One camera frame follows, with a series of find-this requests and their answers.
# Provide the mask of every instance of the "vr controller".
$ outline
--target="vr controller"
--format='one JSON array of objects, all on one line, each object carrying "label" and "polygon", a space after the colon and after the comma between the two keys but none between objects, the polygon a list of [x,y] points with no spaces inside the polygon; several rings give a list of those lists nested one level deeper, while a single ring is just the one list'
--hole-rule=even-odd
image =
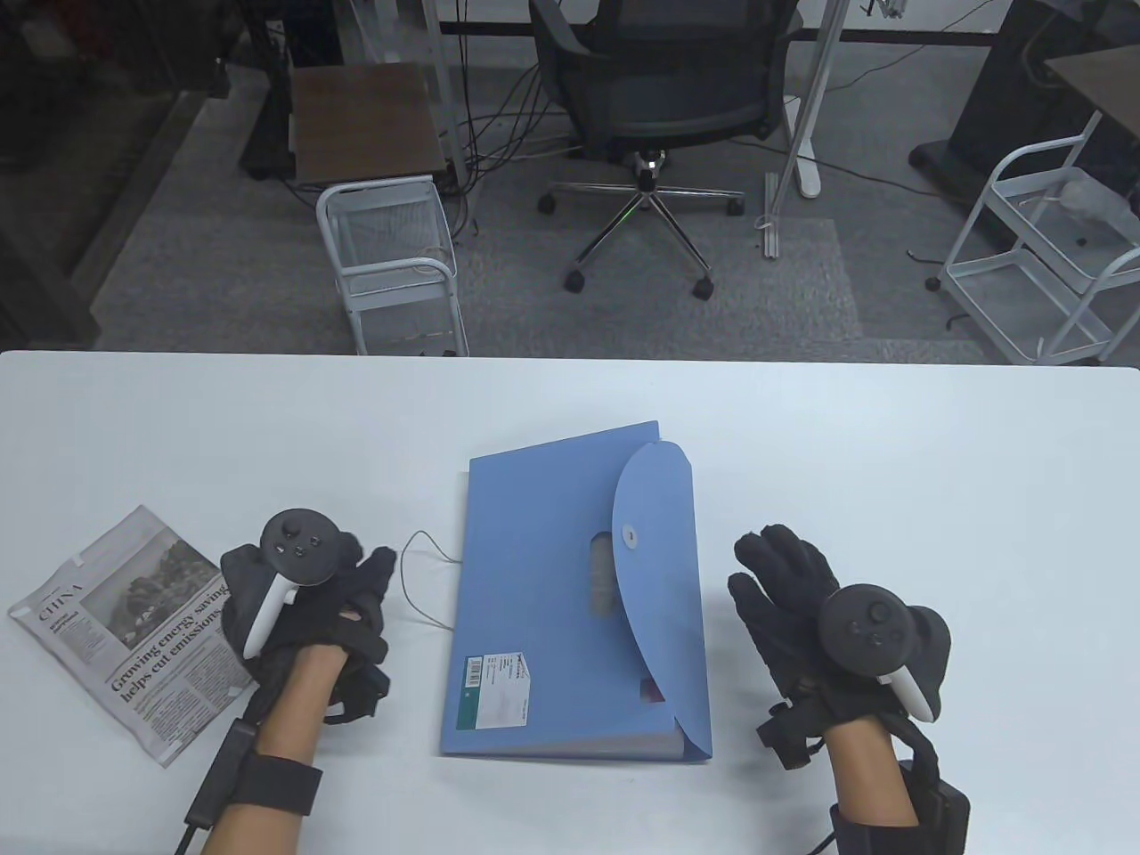
[{"label": "vr controller", "polygon": [[889,685],[912,718],[938,718],[950,660],[950,628],[938,612],[906,605],[878,585],[850,585],[823,603],[819,626],[837,665]]},{"label": "vr controller", "polygon": [[235,627],[247,628],[242,656],[253,659],[269,640],[282,609],[292,605],[296,593],[328,581],[340,562],[341,532],[316,511],[282,511],[261,532],[263,569],[250,572],[258,578],[243,586],[241,602],[234,601]]}]

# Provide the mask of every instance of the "hand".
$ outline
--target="hand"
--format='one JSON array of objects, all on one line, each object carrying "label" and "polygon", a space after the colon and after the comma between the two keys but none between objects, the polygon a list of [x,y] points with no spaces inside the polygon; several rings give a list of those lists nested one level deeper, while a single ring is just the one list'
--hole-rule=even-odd
[{"label": "hand", "polygon": [[[364,551],[349,534],[341,535],[340,552],[340,567],[333,578],[301,588],[295,602],[282,609],[261,653],[244,661],[260,686],[246,709],[246,720],[259,723],[269,715],[298,652],[311,645],[337,645],[348,654],[329,699],[331,703],[344,703],[344,715],[326,720],[350,722],[373,715],[378,699],[388,693],[388,677],[375,666],[388,653],[388,644],[380,637],[384,628],[381,603],[396,567],[396,553],[382,547],[360,562]],[[249,592],[244,585],[266,578],[264,563],[261,551],[249,544],[222,556],[221,570],[231,597],[245,596]],[[227,603],[222,610],[222,629],[241,657],[244,638],[235,629],[235,612],[229,606]]]},{"label": "hand", "polygon": [[829,727],[866,715],[902,710],[889,687],[842,670],[823,651],[820,610],[839,589],[823,553],[785,526],[744,535],[735,553],[755,578],[733,573],[728,593],[776,687],[792,705],[807,698],[823,701],[813,727],[819,732],[806,735],[821,736]]}]

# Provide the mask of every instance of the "barcode label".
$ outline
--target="barcode label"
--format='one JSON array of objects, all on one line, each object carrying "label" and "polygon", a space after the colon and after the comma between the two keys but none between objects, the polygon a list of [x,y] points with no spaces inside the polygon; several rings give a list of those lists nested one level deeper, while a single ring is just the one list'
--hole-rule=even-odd
[{"label": "barcode label", "polygon": [[467,678],[463,682],[464,689],[478,689],[479,679],[483,676],[483,658],[471,657],[467,660]]}]

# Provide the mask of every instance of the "office chair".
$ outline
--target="office chair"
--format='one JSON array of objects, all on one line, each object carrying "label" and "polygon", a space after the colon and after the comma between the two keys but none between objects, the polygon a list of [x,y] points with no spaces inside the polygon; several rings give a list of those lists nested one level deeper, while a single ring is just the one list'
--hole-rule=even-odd
[{"label": "office chair", "polygon": [[803,25],[797,2],[601,0],[579,40],[556,0],[530,0],[543,89],[569,114],[585,156],[634,156],[636,184],[555,182],[539,199],[539,212],[553,214],[556,193],[630,194],[571,262],[567,291],[581,292],[585,263],[635,211],[648,207],[701,266],[705,275],[693,296],[712,295],[712,269],[665,199],[723,199],[728,215],[740,217],[744,194],[662,187],[658,179],[671,148],[741,135],[765,139],[780,127],[788,42]]}]

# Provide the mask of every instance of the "newspaper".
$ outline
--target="newspaper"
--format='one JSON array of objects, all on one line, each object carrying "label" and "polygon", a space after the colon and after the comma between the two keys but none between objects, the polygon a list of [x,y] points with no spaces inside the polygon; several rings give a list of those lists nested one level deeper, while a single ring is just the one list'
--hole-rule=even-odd
[{"label": "newspaper", "polygon": [[8,614],[163,766],[249,684],[221,572],[138,507]]}]

